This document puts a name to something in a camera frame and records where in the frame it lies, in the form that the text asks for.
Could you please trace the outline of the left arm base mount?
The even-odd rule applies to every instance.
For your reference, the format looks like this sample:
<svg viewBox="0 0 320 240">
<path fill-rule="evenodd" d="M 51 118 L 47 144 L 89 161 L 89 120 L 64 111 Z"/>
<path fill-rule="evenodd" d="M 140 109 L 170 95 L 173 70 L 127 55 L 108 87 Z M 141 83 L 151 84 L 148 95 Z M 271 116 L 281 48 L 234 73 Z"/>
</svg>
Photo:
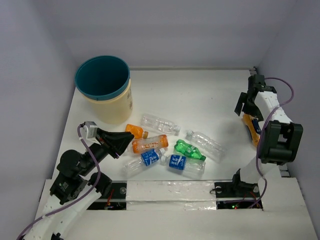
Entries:
<svg viewBox="0 0 320 240">
<path fill-rule="evenodd" d="M 127 182 L 115 181 L 109 192 L 92 203 L 87 210 L 121 211 L 127 209 Z"/>
</svg>

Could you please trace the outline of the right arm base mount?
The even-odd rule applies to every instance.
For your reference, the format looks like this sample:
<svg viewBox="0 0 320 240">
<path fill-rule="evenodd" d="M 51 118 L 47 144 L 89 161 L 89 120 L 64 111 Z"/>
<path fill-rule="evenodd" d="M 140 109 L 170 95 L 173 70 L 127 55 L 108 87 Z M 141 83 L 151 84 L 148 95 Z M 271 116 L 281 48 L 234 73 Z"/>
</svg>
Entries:
<svg viewBox="0 0 320 240">
<path fill-rule="evenodd" d="M 262 209 L 262 201 L 259 200 L 260 192 L 257 185 L 252 187 L 236 186 L 233 182 L 215 182 L 209 192 L 216 197 L 218 210 Z"/>
</svg>

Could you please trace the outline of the yellow label clear bottle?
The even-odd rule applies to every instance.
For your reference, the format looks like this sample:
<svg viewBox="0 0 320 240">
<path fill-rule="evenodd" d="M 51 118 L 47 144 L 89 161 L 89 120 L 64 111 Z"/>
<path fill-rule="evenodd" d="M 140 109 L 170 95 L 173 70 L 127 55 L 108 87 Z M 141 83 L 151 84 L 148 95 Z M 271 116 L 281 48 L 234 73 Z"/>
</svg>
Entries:
<svg viewBox="0 0 320 240">
<path fill-rule="evenodd" d="M 252 144 L 255 147 L 257 147 L 261 135 L 261 128 L 258 119 L 250 116 L 249 114 L 244 113 L 242 116 L 242 121 L 245 124 L 246 129 L 248 130 Z"/>
</svg>

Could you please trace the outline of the blue label bottle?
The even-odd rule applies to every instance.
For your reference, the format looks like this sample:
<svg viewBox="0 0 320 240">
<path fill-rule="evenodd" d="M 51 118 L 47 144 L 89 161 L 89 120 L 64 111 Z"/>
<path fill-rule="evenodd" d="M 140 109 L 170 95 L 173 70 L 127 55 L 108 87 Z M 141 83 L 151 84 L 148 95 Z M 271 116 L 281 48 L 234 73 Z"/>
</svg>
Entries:
<svg viewBox="0 0 320 240">
<path fill-rule="evenodd" d="M 172 173 L 190 179 L 200 179 L 204 172 L 206 163 L 202 160 L 187 158 L 183 155 L 171 154 L 163 155 L 160 164 Z"/>
<path fill-rule="evenodd" d="M 156 165 L 165 153 L 166 150 L 164 148 L 147 150 L 140 154 L 139 157 L 128 160 L 123 166 L 122 173 L 126 178 L 136 176 Z"/>
</svg>

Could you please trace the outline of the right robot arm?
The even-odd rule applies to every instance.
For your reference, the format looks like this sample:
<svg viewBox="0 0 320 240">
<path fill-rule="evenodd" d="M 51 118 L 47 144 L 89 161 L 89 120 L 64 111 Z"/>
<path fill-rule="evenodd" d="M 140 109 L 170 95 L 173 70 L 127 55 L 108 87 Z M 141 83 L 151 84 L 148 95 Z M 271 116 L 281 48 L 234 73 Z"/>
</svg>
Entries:
<svg viewBox="0 0 320 240">
<path fill-rule="evenodd" d="M 239 96 L 234 112 L 247 116 L 252 140 L 257 143 L 255 157 L 232 177 L 230 190 L 235 196 L 252 192 L 260 179 L 277 166 L 295 160 L 303 134 L 303 126 L 294 123 L 278 101 L 275 87 L 266 84 L 266 77 L 254 74 L 248 78 L 247 92 Z"/>
</svg>

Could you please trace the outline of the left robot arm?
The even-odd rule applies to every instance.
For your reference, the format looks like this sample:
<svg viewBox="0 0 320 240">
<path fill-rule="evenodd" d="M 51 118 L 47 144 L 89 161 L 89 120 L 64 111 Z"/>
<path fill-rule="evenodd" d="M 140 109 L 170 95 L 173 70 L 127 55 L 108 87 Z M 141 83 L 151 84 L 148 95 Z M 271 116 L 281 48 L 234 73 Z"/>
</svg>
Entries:
<svg viewBox="0 0 320 240">
<path fill-rule="evenodd" d="M 19 235 L 20 240 L 64 240 L 87 208 L 110 194 L 112 180 L 101 172 L 99 163 L 107 156 L 118 159 L 134 135 L 128 131 L 108 132 L 94 122 L 77 127 L 85 153 L 65 151 L 56 169 L 41 216 Z"/>
</svg>

